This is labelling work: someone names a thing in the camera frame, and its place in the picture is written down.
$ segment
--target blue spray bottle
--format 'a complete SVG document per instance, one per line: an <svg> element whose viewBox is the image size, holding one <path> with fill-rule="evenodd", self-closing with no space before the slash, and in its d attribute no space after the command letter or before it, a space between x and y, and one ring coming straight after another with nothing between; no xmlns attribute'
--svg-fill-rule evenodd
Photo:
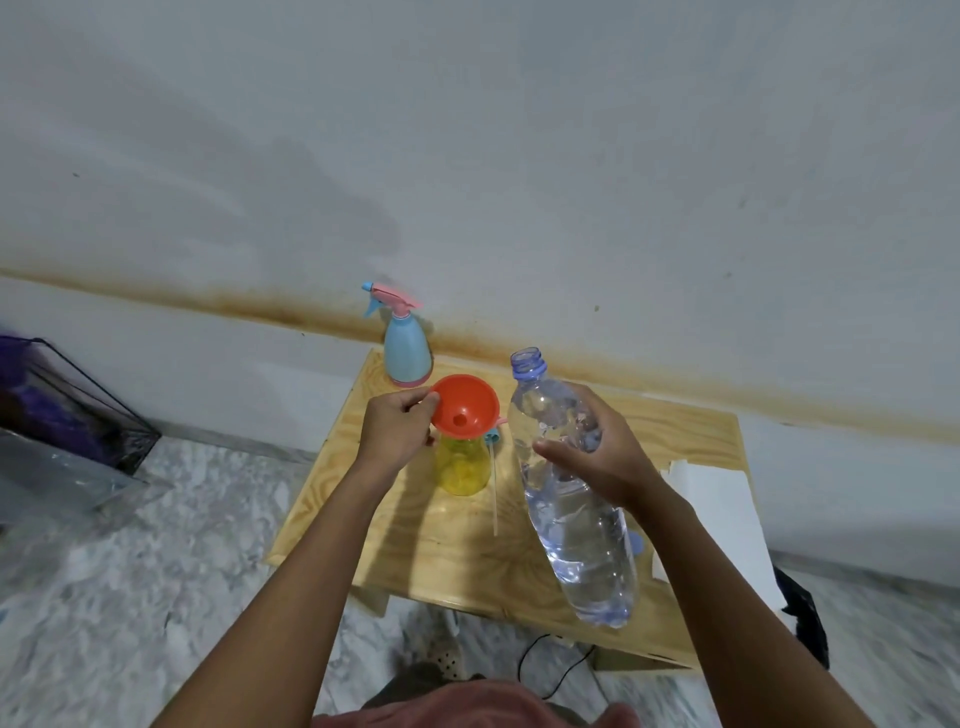
<svg viewBox="0 0 960 728"><path fill-rule="evenodd" d="M389 306L394 312L383 341L387 374L398 387L419 387L433 371L433 357L426 336L420 322L410 313L411 308L420 308L420 303L380 283L367 281L363 289L370 292L370 307L365 317L380 306Z"/></svg>

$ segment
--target black wire basket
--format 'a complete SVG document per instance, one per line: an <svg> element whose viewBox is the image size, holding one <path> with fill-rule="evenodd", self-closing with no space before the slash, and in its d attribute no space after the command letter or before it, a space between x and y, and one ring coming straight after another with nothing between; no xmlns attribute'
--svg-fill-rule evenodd
<svg viewBox="0 0 960 728"><path fill-rule="evenodd" d="M160 432L46 339L0 335L0 426L133 475Z"/></svg>

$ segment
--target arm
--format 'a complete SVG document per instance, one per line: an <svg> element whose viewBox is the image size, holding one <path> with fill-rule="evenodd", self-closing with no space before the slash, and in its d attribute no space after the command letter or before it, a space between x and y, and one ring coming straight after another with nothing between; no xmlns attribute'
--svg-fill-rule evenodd
<svg viewBox="0 0 960 728"><path fill-rule="evenodd" d="M600 447L587 453L540 441L534 448L626 508L650 537L723 724L872 726L756 595L689 503L663 481L623 417L587 387L571 386L602 428Z"/></svg>
<svg viewBox="0 0 960 728"><path fill-rule="evenodd" d="M373 512L423 444L439 399L423 388L370 400L356 461L155 728L309 722Z"/></svg>

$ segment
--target funnel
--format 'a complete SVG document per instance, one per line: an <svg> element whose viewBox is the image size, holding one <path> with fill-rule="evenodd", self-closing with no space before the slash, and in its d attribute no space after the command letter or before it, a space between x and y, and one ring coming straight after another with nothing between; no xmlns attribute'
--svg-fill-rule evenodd
<svg viewBox="0 0 960 728"><path fill-rule="evenodd" d="M500 418L500 400L483 379L473 375L445 376L430 388L440 394L431 422L447 437L483 437Z"/></svg>

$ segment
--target plywood surface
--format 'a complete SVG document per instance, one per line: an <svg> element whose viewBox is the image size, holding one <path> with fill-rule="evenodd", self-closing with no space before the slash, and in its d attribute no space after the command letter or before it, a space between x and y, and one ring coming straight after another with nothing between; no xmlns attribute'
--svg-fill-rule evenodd
<svg viewBox="0 0 960 728"><path fill-rule="evenodd" d="M506 413L516 384L501 370L438 357L431 382L469 373L482 377ZM278 565L313 520L356 456L367 400L395 388L382 351L367 357L310 475L267 556ZM727 412L596 388L627 418L654 464L671 460L747 470L736 416ZM499 535L492 493L451 496L433 484L433 453L423 449L396 480L373 517L353 583L633 654L696 666L696 655L669 585L650 576L649 543L637 558L639 592L621 630L580 622L560 591L527 516L509 428L497 446Z"/></svg>

